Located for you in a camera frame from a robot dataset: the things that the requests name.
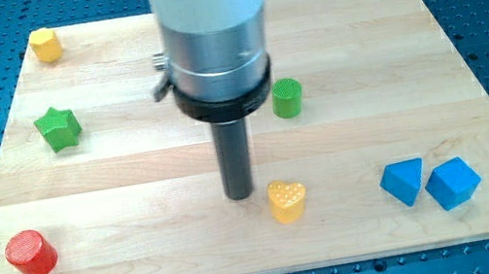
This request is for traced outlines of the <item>black mounting ring flange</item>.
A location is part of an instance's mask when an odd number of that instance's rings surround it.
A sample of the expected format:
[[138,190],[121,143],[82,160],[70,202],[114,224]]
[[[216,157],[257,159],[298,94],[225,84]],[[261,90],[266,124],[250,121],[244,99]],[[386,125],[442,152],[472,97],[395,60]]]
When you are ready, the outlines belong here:
[[220,102],[193,99],[172,85],[175,104],[187,117],[211,123],[222,123],[245,118],[255,112],[267,99],[271,88],[271,60],[267,58],[261,81],[242,96]]

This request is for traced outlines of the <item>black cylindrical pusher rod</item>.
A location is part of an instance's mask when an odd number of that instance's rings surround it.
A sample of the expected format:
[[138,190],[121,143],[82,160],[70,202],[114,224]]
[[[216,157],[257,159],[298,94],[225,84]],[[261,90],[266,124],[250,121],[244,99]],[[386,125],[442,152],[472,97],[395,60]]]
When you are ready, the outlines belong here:
[[232,200],[245,199],[254,187],[245,120],[211,123],[210,127],[225,194]]

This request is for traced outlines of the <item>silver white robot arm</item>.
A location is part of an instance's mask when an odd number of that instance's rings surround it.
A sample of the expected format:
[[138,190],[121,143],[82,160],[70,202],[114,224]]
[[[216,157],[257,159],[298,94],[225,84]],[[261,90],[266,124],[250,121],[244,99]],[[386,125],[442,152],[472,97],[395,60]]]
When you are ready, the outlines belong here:
[[187,117],[210,124],[225,195],[253,191],[245,118],[267,99],[271,60],[264,0],[149,0],[163,52],[156,101],[172,93]]

